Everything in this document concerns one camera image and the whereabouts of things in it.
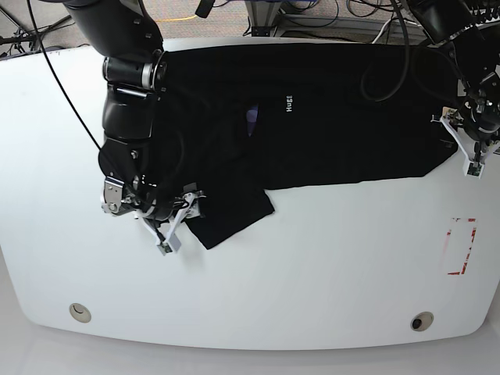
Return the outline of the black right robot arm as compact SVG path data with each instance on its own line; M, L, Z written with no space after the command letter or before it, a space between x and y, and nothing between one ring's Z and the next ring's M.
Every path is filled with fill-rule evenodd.
M187 207L186 168L203 134L194 100L171 86L163 36L142 1L65 1L64 8L104 58L104 144L98 162L112 187L104 206L166 222Z

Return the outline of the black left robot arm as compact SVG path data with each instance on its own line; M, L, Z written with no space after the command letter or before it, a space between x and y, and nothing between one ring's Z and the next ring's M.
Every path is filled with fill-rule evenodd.
M479 154L499 137L499 26L478 26L499 18L498 1L407 1L407 10L431 43L448 45L465 88L458 110L462 128Z

